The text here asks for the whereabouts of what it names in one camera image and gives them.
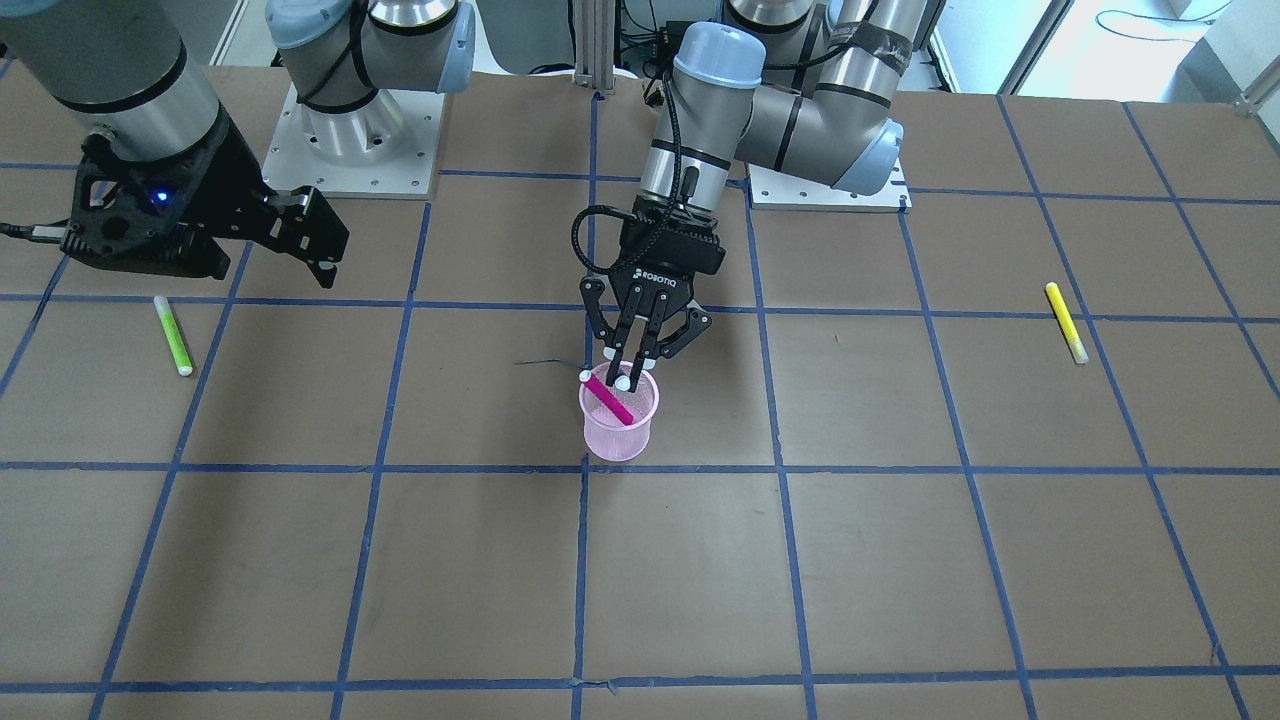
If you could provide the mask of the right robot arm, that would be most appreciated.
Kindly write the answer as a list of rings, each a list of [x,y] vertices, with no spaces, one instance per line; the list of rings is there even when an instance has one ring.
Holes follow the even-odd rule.
[[[466,1],[270,1],[271,41],[314,155],[379,161],[404,142],[397,91],[458,94]],[[67,219],[4,224],[106,272],[215,278],[247,240],[334,284],[349,231],[319,184],[278,191],[156,1],[5,1],[3,41],[87,129]]]

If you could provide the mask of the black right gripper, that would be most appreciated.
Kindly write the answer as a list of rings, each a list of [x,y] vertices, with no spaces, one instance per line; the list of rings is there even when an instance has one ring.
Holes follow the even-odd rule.
[[[127,161],[122,147],[102,129],[84,138],[65,255],[110,272],[221,279],[230,259],[219,238],[269,240],[324,290],[334,286],[349,229],[314,186],[274,195],[228,111],[174,156]]]

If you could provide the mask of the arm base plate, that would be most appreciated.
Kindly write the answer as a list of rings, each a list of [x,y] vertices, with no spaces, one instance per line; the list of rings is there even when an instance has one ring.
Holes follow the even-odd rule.
[[[884,184],[858,195],[748,164],[751,205],[771,211],[897,213],[913,208],[908,179],[895,159]]]
[[[262,176],[279,192],[312,186],[326,199],[428,200],[447,97],[381,90],[365,108],[315,111],[289,90]]]

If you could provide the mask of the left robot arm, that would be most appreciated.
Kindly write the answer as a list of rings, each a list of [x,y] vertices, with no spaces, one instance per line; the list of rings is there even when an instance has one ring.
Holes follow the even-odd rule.
[[[726,1],[719,20],[687,27],[660,73],[666,111],[634,205],[588,206],[570,229],[608,386],[636,391],[710,325],[694,281],[724,260],[716,211],[733,161],[852,195],[887,183],[904,138],[890,108],[924,13]]]

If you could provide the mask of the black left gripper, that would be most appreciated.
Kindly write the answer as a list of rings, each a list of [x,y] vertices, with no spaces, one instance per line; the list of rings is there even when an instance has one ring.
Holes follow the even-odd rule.
[[[594,266],[582,252],[579,260],[591,273],[580,281],[580,293],[591,334],[603,342],[609,369],[605,384],[618,388],[623,350],[632,324],[646,318],[643,346],[650,346],[650,369],[669,359],[708,329],[710,315],[694,302],[695,274],[714,275],[724,259],[716,236],[717,220],[677,206],[666,215],[667,204],[639,196],[634,210],[591,205],[579,219],[603,214],[623,222],[620,260],[608,268]],[[628,389],[631,382],[620,387]]]

